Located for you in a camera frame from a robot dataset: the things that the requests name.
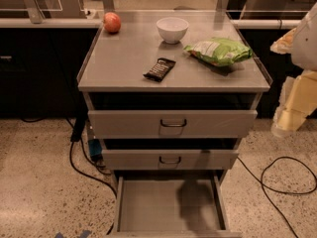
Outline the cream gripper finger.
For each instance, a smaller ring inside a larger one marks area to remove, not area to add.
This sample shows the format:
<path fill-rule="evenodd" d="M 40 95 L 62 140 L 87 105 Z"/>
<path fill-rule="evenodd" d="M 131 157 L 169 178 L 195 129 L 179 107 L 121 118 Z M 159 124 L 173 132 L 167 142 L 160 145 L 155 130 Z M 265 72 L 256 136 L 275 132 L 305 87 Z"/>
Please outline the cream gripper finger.
<path fill-rule="evenodd" d="M 293 38 L 295 31 L 295 28 L 289 30 L 270 46 L 270 50 L 280 55 L 290 54 L 293 48 Z"/>
<path fill-rule="evenodd" d="M 296 78 L 288 76 L 279 96 L 271 133 L 286 137 L 297 131 L 317 109 L 317 72 L 304 70 Z"/>

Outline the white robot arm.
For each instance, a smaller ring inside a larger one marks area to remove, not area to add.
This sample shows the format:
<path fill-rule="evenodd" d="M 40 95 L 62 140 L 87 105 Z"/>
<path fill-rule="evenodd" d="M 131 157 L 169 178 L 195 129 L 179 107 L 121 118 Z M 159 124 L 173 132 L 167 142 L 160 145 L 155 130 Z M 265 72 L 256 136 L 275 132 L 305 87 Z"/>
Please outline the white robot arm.
<path fill-rule="evenodd" d="M 270 49 L 278 54 L 291 54 L 292 63 L 303 69 L 296 78 L 286 78 L 273 116 L 271 133 L 286 137 L 317 109 L 317 4 Z"/>

